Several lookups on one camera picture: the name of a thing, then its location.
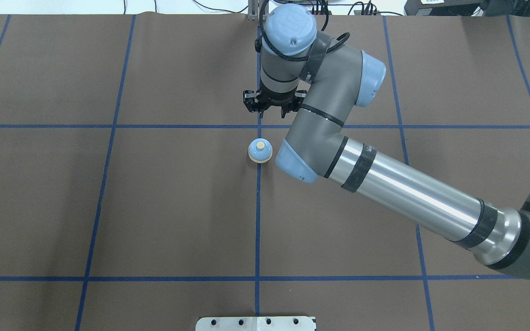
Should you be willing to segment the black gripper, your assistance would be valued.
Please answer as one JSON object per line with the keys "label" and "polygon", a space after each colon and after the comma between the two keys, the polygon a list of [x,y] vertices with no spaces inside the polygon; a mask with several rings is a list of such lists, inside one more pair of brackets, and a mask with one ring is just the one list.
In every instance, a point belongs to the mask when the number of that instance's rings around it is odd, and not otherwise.
{"label": "black gripper", "polygon": [[279,93],[269,90],[267,87],[261,87],[258,90],[257,105],[261,108],[269,108],[271,106],[292,108],[303,102],[303,96],[296,93],[296,88],[288,92]]}

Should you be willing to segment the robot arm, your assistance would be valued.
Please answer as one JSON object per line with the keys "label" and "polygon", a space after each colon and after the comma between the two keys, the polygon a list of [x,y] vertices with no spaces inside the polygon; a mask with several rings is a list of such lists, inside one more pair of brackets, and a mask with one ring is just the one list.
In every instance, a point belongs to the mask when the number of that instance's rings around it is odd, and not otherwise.
{"label": "robot arm", "polygon": [[251,111],[271,106],[296,117],[276,165],[306,183],[324,177],[410,218],[471,252],[492,270],[530,280],[530,194],[520,209],[498,207],[436,180],[342,134],[355,106],[374,100],[385,64],[317,28],[298,4],[259,14],[259,90],[244,92]]}

